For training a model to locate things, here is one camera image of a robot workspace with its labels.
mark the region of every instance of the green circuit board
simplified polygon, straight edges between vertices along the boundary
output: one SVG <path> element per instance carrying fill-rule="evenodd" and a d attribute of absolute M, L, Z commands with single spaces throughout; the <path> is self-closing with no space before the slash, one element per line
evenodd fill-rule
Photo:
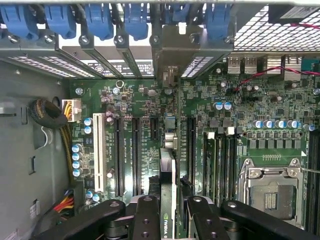
<path fill-rule="evenodd" d="M 123 194 L 117 194 L 115 180 L 108 178 L 103 200 L 117 198 L 128 204 L 132 196 L 138 193 L 148 194 L 149 178 L 158 176 L 160 171 L 159 149 L 165 144 L 165 117 L 168 113 L 176 118 L 177 175 L 180 178 L 188 177 L 195 186 L 195 195 L 208 196 L 213 200 L 218 198 L 218 205 L 226 199 L 237 199 L 238 175 L 247 158 L 251 158 L 256 166 L 263 167 L 288 166 L 293 158 L 297 158 L 302 167 L 308 167 L 309 132 L 303 127 L 305 124 L 319 125 L 320 100 L 318 96 L 314 96 L 313 89 L 320 85 L 320 78 L 302 76 L 297 88 L 285 89 L 285 82 L 270 82 L 265 75 L 254 79 L 252 84 L 259 87 L 255 92 L 244 92 L 242 95 L 228 93 L 227 89 L 236 87 L 245 78 L 245 75 L 209 74 L 196 80 L 179 79 L 174 89 L 165 89 L 160 82 L 151 79 L 125 79 L 117 94 L 113 93 L 117 80 L 71 80 L 70 96 L 72 99 L 80 99 L 82 108 L 82 121 L 72 124 L 74 144 L 82 144 L 84 138 L 88 137 L 84 133 L 83 120 L 91 118 L 93 113 L 109 111 L 114 119 L 120 118 L 123 122 L 121 147 L 125 189 Z M 225 82 L 226 86 L 220 87 L 221 82 Z M 82 89 L 81 96 L 75 93 L 77 88 Z M 281 96 L 282 100 L 272 102 L 273 96 Z M 215 103 L 230 103 L 232 107 L 230 110 L 217 110 Z M 132 135 L 135 118 L 139 118 L 141 122 L 141 185 L 138 190 L 133 188 Z M 152 135 L 155 131 L 154 119 L 157 137 Z M 272 128 L 256 128 L 253 122 L 257 120 L 262 123 L 266 120 L 273 123 L 296 120 L 298 126 L 277 128 L 273 125 Z M 225 134 L 228 127 L 241 128 L 242 132 L 234 138 L 219 138 L 215 143 L 216 152 L 211 151 L 213 146 L 208 145 L 207 133 L 217 134 L 220 128 L 221 134 Z M 116 164 L 115 123 L 106 124 L 105 131 L 106 168 L 109 169 Z M 80 178 L 92 178 L 93 146 L 84 145 L 83 149 L 83 174 Z M 212 163 L 212 156 L 216 159 L 215 164 Z M 214 177 L 216 180 L 212 177 L 213 168 L 219 172 Z M 219 189 L 220 186 L 221 189 L 228 189 L 228 192 L 222 190 L 220 195 L 213 195 L 212 189 Z M 307 174 L 304 177 L 302 214 L 307 201 L 306 189 Z"/>

